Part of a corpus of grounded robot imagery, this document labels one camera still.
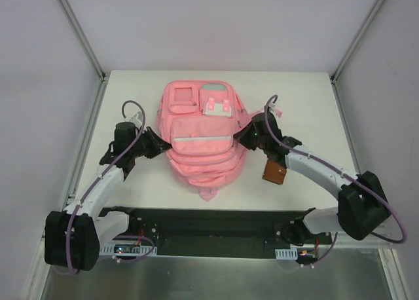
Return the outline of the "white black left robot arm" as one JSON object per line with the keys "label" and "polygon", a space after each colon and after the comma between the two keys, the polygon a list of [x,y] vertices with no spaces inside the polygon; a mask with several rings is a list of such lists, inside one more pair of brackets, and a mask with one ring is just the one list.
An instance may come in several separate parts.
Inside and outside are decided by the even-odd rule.
{"label": "white black left robot arm", "polygon": [[125,182],[136,159],[152,159],[171,149],[149,127],[132,122],[115,126],[114,139],[100,159],[90,185],[62,211],[52,211],[45,221],[45,262],[66,267],[71,274],[89,271],[96,264],[101,247],[120,236],[132,240],[138,224],[124,212],[100,213],[114,192]]}

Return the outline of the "right aluminium frame post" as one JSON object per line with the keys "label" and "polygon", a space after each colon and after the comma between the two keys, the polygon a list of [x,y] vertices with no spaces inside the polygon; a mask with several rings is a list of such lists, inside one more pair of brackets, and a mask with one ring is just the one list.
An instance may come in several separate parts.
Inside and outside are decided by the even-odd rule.
{"label": "right aluminium frame post", "polygon": [[375,18],[377,17],[378,13],[382,10],[382,7],[386,3],[386,1],[387,0],[374,0],[372,7],[369,9],[359,29],[356,31],[356,34],[352,38],[348,48],[346,49],[340,62],[338,63],[337,68],[330,75],[332,85],[335,85],[337,83],[338,78],[342,75],[342,72],[351,60],[358,46],[361,44],[364,36],[367,34],[369,28],[372,26]]}

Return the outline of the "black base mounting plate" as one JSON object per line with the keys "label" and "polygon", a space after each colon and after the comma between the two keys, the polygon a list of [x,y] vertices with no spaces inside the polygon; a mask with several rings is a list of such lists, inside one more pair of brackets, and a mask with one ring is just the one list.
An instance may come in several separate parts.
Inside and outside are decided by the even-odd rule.
{"label": "black base mounting plate", "polygon": [[155,246],[158,255],[271,259],[274,252],[305,244],[330,244],[331,227],[310,231],[306,211],[234,211],[104,208],[128,214],[123,233]]}

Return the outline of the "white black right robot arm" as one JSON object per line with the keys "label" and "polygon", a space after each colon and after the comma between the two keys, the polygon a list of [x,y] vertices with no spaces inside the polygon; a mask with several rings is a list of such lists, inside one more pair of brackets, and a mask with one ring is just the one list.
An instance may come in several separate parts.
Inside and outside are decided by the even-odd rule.
{"label": "white black right robot arm", "polygon": [[310,208],[283,226],[281,238],[290,244],[302,246],[320,233],[339,231],[363,240],[391,216],[375,174],[358,174],[329,164],[301,141],[284,136],[271,113],[255,115],[234,139],[246,149],[261,149],[269,160],[303,175],[336,198],[337,206]]}

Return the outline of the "aluminium frame rail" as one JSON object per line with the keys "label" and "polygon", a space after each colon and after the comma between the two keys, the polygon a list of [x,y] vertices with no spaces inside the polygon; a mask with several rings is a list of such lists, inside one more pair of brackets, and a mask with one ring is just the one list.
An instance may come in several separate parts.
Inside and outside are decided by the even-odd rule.
{"label": "aluminium frame rail", "polygon": [[106,72],[103,70],[100,62],[98,61],[98,58],[87,38],[87,36],[84,33],[83,28],[81,27],[77,16],[71,6],[71,3],[69,0],[57,0],[60,8],[62,9],[62,12],[64,16],[66,17],[67,21],[69,22],[69,25],[78,40],[80,47],[82,48],[82,51],[85,53],[86,57],[88,58],[88,61],[90,62],[90,65],[94,69],[96,75],[99,77],[101,81],[103,81],[106,78]]}

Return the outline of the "pink student backpack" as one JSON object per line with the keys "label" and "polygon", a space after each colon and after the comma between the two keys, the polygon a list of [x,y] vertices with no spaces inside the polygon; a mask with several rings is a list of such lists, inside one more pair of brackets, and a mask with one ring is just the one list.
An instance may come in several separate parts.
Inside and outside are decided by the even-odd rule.
{"label": "pink student backpack", "polygon": [[172,146],[166,156],[177,177],[196,187],[205,201],[213,199],[242,173],[247,149],[234,134],[255,115],[226,82],[170,82],[157,123],[161,138]]}

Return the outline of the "brown leather wallet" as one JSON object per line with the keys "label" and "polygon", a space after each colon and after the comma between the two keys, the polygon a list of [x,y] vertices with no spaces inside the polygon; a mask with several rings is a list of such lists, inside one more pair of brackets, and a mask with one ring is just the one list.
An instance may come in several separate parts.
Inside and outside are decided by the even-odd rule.
{"label": "brown leather wallet", "polygon": [[285,181],[286,174],[287,169],[285,167],[268,159],[262,179],[277,185],[282,185]]}

